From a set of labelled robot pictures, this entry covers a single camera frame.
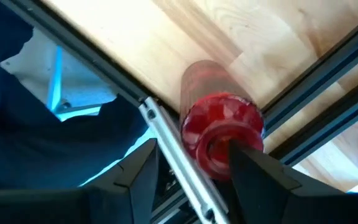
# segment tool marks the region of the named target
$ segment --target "dark fabric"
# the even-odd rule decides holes
[[[0,3],[0,61],[19,53],[31,35]],[[61,123],[0,68],[0,189],[76,187],[120,159],[146,129],[138,109],[120,96],[99,116]]]

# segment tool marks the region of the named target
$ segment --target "red plastic cup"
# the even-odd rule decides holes
[[[229,180],[229,140],[263,151],[264,121],[249,95],[220,64],[190,65],[181,80],[181,140],[213,179]]]

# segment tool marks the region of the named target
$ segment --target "red cup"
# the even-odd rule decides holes
[[[190,65],[181,80],[181,140],[213,179],[229,180],[229,140],[263,151],[264,121],[260,110],[218,63]]]

